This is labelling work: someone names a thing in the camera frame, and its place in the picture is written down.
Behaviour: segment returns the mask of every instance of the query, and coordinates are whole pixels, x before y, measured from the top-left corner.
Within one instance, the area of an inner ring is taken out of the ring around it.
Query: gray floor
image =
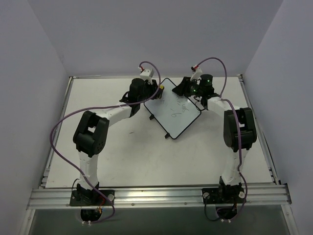
[[[77,221],[78,212],[37,210],[30,234],[289,234],[280,206],[247,206],[230,224],[208,221],[203,208],[157,208],[117,209],[112,219],[89,227]],[[208,215],[214,218],[212,208]]]

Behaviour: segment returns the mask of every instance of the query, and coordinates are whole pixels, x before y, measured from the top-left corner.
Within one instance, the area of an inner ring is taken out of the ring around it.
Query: metal frame
[[[74,79],[86,78],[116,78],[116,76],[82,76],[70,77],[65,99],[61,111],[62,118],[65,114],[69,95],[71,92]],[[118,78],[132,78],[133,76],[119,76]],[[248,106],[253,110],[252,105],[247,97],[242,76],[239,77]],[[290,195],[287,185],[280,185],[277,173],[272,161],[265,137],[261,131],[257,118],[256,129],[260,140],[260,144],[269,165],[270,171],[273,175],[275,183],[265,184],[248,184],[248,196],[246,206],[259,205],[281,205],[284,213],[286,223],[291,235],[297,235],[297,228],[292,215],[290,203]],[[54,137],[56,144],[60,133],[61,125],[57,128]],[[53,157],[51,149],[47,160],[43,180],[39,189],[34,189],[29,199],[26,215],[20,230],[21,235],[29,233],[31,224],[36,210],[49,209],[78,209],[78,208],[95,208],[95,207],[70,207],[69,199],[71,196],[71,189],[56,188],[47,189],[45,183],[49,175],[50,164]],[[218,185],[200,185],[200,186],[181,186],[181,187],[145,187],[145,188],[110,188],[115,190],[114,206],[116,208],[165,208],[165,207],[203,207],[202,188],[216,188]]]

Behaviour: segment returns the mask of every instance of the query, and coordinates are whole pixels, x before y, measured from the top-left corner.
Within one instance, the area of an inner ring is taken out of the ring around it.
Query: white table
[[[170,79],[178,84],[182,78]],[[114,105],[128,91],[130,83],[130,78],[74,79],[66,114],[90,106]],[[217,93],[223,83],[224,79],[214,78]],[[237,77],[228,78],[223,97],[247,107]],[[72,138],[81,115],[63,122],[57,141],[57,149],[77,165],[78,151]],[[227,152],[222,119],[205,111],[177,140],[172,140],[164,138],[165,131],[149,116],[141,105],[134,117],[109,128],[98,161],[101,187],[218,184]],[[272,182],[258,140],[246,157],[243,175],[248,183]],[[79,172],[54,154],[46,188],[70,188],[76,178]]]

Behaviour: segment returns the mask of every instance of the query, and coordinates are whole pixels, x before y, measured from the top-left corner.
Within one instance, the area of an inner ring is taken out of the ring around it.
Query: whiteboard black frame
[[[171,80],[169,79],[168,77],[164,78],[163,81],[161,82],[161,84],[165,81],[165,80],[169,80],[175,87],[176,87],[176,84]],[[143,105],[145,106],[145,108],[148,110],[148,112],[152,115],[153,119],[155,119],[158,124],[163,128],[163,130],[166,132],[166,135],[165,135],[165,138],[168,138],[168,137],[171,137],[171,139],[173,140],[176,140],[195,120],[198,119],[198,117],[200,117],[202,111],[197,107],[197,105],[188,97],[185,97],[186,99],[190,100],[190,102],[196,107],[196,109],[199,111],[199,115],[196,116],[195,119],[192,120],[192,122],[190,122],[186,128],[184,128],[175,138],[173,138],[171,136],[171,134],[165,129],[165,127],[161,124],[161,122],[155,117],[155,115],[149,110],[149,108],[146,106],[146,102],[143,103]]]

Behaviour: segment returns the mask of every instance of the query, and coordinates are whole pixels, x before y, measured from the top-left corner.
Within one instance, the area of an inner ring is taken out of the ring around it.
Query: black mounting plate
[[[106,197],[108,197],[110,194],[115,196],[114,190],[101,190]],[[100,206],[102,204],[103,200],[101,197],[98,197],[97,200],[94,203],[88,202],[86,200],[83,200],[82,196],[79,196],[77,193],[77,190],[73,190],[72,195],[70,197],[69,205],[71,207],[84,207],[84,206]],[[110,206],[111,204],[106,200],[104,202],[103,206]]]
[[[203,188],[202,189],[202,195],[208,192],[210,194],[210,197],[207,199],[206,204],[234,204],[234,200],[230,200],[228,202],[225,202],[222,200],[222,198],[219,196],[219,188]],[[238,197],[237,199],[237,203],[241,204],[244,202],[243,198]]]

